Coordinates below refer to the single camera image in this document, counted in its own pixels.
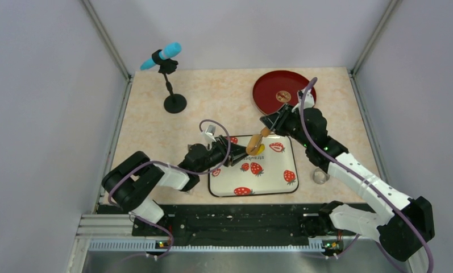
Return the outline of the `wooden roller pin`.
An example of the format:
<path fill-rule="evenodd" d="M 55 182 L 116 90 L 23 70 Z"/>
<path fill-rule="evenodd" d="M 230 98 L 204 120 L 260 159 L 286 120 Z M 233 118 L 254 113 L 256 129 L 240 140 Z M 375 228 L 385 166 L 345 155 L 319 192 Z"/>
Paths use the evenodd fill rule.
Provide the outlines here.
<path fill-rule="evenodd" d="M 271 133 L 271 130 L 267 127 L 263 128 L 258 134 L 252 135 L 248 145 L 246 146 L 247 154 L 256 156 L 257 151 L 262 144 L 263 138 L 267 137 Z"/>

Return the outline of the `strawberry pattern white tray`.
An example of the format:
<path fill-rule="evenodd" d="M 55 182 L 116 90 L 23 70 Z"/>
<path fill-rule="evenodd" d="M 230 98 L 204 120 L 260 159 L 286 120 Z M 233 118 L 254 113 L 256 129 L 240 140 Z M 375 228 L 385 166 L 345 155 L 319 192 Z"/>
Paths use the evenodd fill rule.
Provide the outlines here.
<path fill-rule="evenodd" d="M 215 197 L 239 197 L 296 191 L 298 175 L 292 141 L 270 135 L 262 144 L 265 150 L 259 155 L 248 155 L 234 166 L 212 172 L 209 192 Z"/>

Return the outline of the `metal ring cutter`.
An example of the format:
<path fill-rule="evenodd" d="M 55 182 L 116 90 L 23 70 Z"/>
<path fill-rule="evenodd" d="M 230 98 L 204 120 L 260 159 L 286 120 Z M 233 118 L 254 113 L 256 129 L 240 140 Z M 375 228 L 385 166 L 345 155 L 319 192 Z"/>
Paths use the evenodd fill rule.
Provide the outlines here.
<path fill-rule="evenodd" d="M 322 169 L 316 168 L 313 171 L 311 178 L 316 184 L 322 185 L 330 180 L 330 175 L 323 171 Z"/>

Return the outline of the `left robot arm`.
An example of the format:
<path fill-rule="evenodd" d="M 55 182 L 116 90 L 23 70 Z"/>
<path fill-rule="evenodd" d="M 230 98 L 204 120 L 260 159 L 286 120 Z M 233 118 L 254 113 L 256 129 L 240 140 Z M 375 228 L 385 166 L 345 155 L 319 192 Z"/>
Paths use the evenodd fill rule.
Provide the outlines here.
<path fill-rule="evenodd" d="M 110 171 L 101 184 L 117 206 L 146 220 L 146 228 L 160 235 L 168 221 L 163 209 L 149 197 L 156 186 L 187 192 L 199 183 L 201 175 L 234 166 L 247 156 L 246 147 L 220 135 L 208 146 L 190 145 L 178 166 L 151 160 L 143 151 L 137 151 Z"/>

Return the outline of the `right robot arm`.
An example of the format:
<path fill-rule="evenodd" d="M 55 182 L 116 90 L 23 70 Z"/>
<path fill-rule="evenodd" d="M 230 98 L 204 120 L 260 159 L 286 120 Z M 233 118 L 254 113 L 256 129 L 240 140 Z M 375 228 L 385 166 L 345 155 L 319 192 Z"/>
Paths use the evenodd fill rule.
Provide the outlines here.
<path fill-rule="evenodd" d="M 327 121 L 316 108 L 296 109 L 288 104 L 260 117 L 271 132 L 296 140 L 309 161 L 352 189 L 371 212 L 332 201 L 319 213 L 325 234 L 348 230 L 377 243 L 394 259 L 405 262 L 435 236 L 432 205 L 412 198 L 365 168 L 349 150 L 328 135 Z"/>

